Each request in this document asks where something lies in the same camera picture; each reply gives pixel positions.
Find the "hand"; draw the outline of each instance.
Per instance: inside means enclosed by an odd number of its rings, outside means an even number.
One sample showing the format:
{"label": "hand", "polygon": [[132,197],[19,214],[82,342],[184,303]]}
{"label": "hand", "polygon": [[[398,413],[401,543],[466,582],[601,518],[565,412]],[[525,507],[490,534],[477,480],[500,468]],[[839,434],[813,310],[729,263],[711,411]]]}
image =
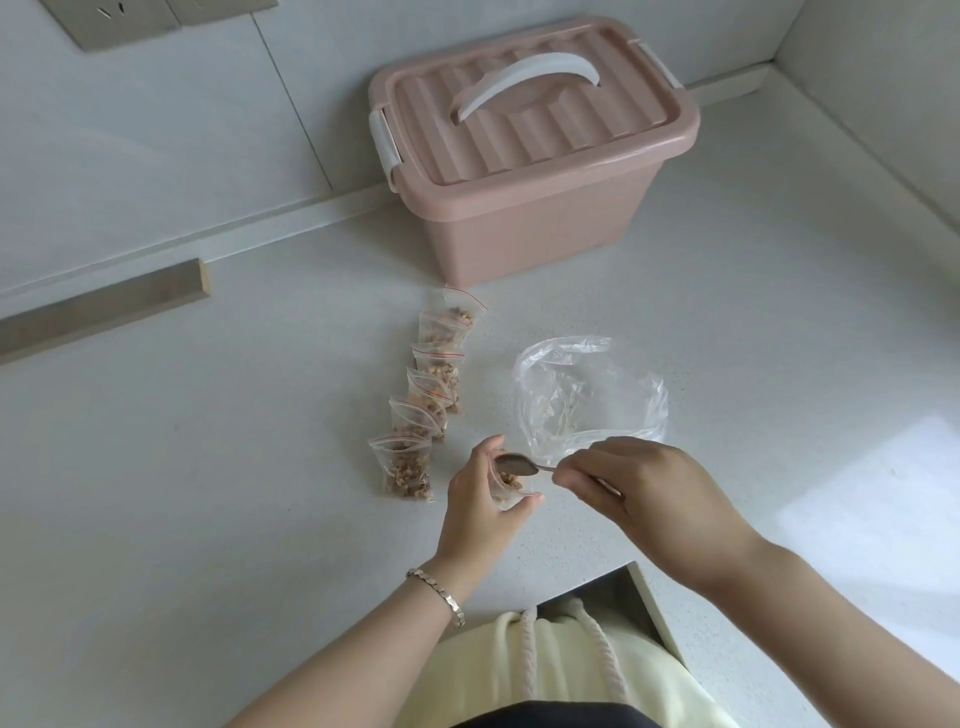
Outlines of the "hand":
{"label": "hand", "polygon": [[[588,475],[601,477],[614,496]],[[616,523],[669,576],[702,595],[722,589],[767,542],[681,449],[611,437],[564,458],[553,481]]]}
{"label": "hand", "polygon": [[476,588],[543,502],[541,494],[526,496],[506,511],[493,502],[487,478],[492,456],[503,439],[503,435],[495,435],[480,443],[464,468],[450,480],[437,555],[423,567],[445,586],[450,584],[446,587],[458,600],[465,600]]}

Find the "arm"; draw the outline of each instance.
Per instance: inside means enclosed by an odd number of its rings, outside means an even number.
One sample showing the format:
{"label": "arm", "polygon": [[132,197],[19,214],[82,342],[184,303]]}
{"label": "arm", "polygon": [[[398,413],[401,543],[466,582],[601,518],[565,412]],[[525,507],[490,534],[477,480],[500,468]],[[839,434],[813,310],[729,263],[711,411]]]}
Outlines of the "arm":
{"label": "arm", "polygon": [[[584,473],[602,477],[612,496]],[[709,599],[835,728],[960,725],[960,685],[763,539],[682,450],[611,438],[554,482],[620,526],[668,575]]]}
{"label": "arm", "polygon": [[[450,481],[437,555],[421,568],[461,606],[526,522],[541,496],[500,511],[487,472],[502,436],[484,440]],[[418,578],[258,697],[228,728],[388,726],[450,622],[446,602]]]}

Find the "white drawstring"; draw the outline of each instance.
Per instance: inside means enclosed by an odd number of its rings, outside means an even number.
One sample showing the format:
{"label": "white drawstring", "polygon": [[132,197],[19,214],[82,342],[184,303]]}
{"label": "white drawstring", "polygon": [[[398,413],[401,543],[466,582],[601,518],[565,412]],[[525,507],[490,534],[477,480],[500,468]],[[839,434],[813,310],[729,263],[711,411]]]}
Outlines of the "white drawstring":
{"label": "white drawstring", "polygon": [[[600,667],[603,669],[607,693],[613,703],[630,703],[627,697],[627,683],[616,659],[613,646],[607,635],[600,629],[596,619],[584,608],[584,603],[574,596],[565,605],[563,611],[580,622],[580,625],[593,640]],[[520,700],[537,698],[537,639],[534,624],[537,621],[537,607],[530,607],[520,615]]]}
{"label": "white drawstring", "polygon": [[537,638],[534,636],[536,621],[536,606],[520,615],[520,700],[534,700],[537,697]]}
{"label": "white drawstring", "polygon": [[607,682],[607,693],[613,703],[630,703],[627,697],[627,682],[620,669],[620,661],[616,659],[613,645],[607,635],[600,629],[596,619],[587,614],[584,603],[574,596],[565,605],[566,612],[574,617],[583,626],[584,630],[593,638],[593,645],[597,649],[600,665],[603,668],[604,679]]}

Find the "wrist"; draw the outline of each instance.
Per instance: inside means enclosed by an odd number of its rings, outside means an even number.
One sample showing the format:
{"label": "wrist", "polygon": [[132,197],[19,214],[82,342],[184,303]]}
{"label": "wrist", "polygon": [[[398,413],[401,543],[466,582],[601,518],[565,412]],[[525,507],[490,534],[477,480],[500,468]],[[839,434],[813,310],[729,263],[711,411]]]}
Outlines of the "wrist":
{"label": "wrist", "polygon": [[793,551],[757,534],[756,541],[744,550],[726,578],[703,596],[721,612],[727,612],[745,601],[762,598],[764,589],[790,571],[794,562],[800,561]]}
{"label": "wrist", "polygon": [[467,560],[440,554],[424,562],[420,568],[436,579],[461,608],[485,576],[483,570]]}

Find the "electrical outlet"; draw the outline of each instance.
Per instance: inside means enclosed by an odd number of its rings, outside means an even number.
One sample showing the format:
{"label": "electrical outlet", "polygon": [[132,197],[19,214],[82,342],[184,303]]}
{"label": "electrical outlet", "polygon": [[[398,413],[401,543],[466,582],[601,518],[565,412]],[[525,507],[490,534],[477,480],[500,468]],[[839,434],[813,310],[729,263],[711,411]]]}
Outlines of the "electrical outlet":
{"label": "electrical outlet", "polygon": [[183,25],[200,25],[276,7],[276,0],[167,0],[167,3]]}
{"label": "electrical outlet", "polygon": [[85,51],[176,30],[166,0],[40,0]]}

